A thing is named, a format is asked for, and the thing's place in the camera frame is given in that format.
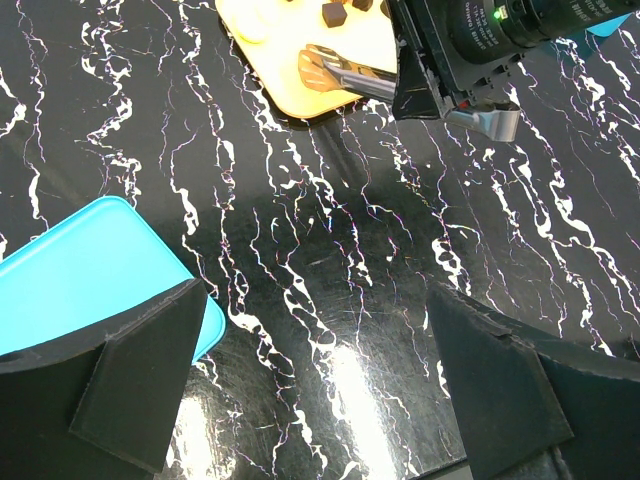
chocolate piece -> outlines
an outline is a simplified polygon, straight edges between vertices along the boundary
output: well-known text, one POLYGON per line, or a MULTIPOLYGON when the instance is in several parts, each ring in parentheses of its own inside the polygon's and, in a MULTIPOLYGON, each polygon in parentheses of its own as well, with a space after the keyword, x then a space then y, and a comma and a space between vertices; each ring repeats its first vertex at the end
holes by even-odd
POLYGON ((368 12, 373 6, 373 0, 353 0, 352 5, 358 10, 368 12))
POLYGON ((385 17, 391 18, 391 14, 389 13, 389 5, 387 4, 387 0, 382 0, 382 3, 380 4, 380 10, 382 10, 382 13, 384 14, 385 17))
POLYGON ((327 27, 334 28, 344 25, 347 19, 347 11, 342 3, 325 3, 322 5, 322 18, 327 27))

camera lens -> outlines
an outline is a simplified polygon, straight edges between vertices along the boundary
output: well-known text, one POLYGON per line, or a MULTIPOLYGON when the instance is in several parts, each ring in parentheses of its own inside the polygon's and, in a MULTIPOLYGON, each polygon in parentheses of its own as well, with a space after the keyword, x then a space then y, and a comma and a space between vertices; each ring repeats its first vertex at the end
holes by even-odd
POLYGON ((447 23, 460 55, 485 64, 606 22, 637 0, 449 0, 447 23))

black marble countertop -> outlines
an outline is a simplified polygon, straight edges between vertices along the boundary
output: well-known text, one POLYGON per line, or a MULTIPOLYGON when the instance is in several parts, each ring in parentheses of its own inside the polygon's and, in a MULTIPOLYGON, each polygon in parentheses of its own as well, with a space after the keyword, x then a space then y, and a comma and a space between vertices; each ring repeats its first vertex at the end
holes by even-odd
POLYGON ((374 101, 288 122, 213 0, 3 1, 0 258, 119 195, 205 279, 228 331, 161 479, 416 477, 464 456, 431 282, 639 358, 638 41, 531 54, 492 144, 374 101))

green indicator light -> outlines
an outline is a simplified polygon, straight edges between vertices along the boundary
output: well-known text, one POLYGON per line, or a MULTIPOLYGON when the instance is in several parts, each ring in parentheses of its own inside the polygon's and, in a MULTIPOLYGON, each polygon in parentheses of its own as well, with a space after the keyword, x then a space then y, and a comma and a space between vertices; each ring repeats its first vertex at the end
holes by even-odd
POLYGON ((495 18, 499 22, 509 18, 509 12, 507 10, 507 7, 502 6, 499 9, 497 9, 495 12, 493 12, 493 18, 495 18))

yellow cutting board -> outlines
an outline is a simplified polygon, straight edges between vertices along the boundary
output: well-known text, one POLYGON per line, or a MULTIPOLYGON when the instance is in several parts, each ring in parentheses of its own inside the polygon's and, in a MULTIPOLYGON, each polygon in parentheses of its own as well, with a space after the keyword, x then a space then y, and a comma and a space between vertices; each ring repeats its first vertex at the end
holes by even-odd
POLYGON ((391 20, 374 0, 368 12, 345 5, 344 25, 328 28, 322 5, 329 0, 216 0, 220 18, 271 98, 286 115, 308 119, 360 98, 345 91, 320 93, 298 73, 298 53, 308 43, 388 72, 397 71, 391 20))

